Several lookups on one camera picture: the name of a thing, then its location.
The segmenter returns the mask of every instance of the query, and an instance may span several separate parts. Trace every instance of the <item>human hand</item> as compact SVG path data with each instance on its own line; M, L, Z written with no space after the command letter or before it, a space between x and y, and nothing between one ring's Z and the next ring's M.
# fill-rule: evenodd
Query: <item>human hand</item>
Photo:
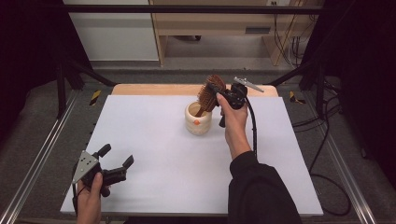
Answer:
M77 224L99 223L101 220L100 189L103 184L101 173L97 173L92 182L91 190L78 181L78 217Z
M216 96L221 106L221 115L225 116L225 140L232 159L235 159L240 154L250 151L246 135L248 106L244 104L242 108L234 110L221 94L217 93Z

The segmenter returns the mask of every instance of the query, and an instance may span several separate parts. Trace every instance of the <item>brown brush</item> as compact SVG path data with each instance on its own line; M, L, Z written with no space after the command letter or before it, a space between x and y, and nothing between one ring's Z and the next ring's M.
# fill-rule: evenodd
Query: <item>brown brush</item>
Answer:
M209 76L206 79L205 85L198 93L198 103L200 104L201 108L195 115L197 118L200 118L205 111L212 112L213 108L216 106L216 93L207 85L208 83L219 89L219 91L225 91L225 84L221 77L218 75Z

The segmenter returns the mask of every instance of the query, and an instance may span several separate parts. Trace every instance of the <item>black sleeve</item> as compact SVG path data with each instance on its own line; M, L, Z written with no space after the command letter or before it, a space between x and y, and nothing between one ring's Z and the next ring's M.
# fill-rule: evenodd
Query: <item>black sleeve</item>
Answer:
M230 165L228 223L302 223L286 186L274 167L259 164L252 151Z

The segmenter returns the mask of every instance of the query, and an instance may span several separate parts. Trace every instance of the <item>white table surface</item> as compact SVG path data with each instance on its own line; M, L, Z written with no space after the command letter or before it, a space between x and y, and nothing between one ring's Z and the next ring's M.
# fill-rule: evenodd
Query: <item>white table surface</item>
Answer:
M249 97L257 121L258 160L274 166L301 216L323 215L301 150L280 97ZM220 128L197 136L185 128L184 109L196 96L109 95L92 134L91 154L109 143L103 169L121 167L134 155L126 181L102 198L102 213L130 216L217 216L227 214L231 160ZM252 146L251 119L247 138ZM61 208L74 213L70 189Z

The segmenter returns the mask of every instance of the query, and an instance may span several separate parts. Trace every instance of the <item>person's arm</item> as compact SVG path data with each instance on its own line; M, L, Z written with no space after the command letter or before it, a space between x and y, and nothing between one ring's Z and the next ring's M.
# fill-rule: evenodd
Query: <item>person's arm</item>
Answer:
M77 224L97 224L101 220L100 188L103 184L101 173L97 173L91 189L78 181L78 216Z
M230 224L302 223L295 204L276 169L259 164L246 136L248 109L233 110L218 94L225 115L225 139L230 148L233 180L229 187Z

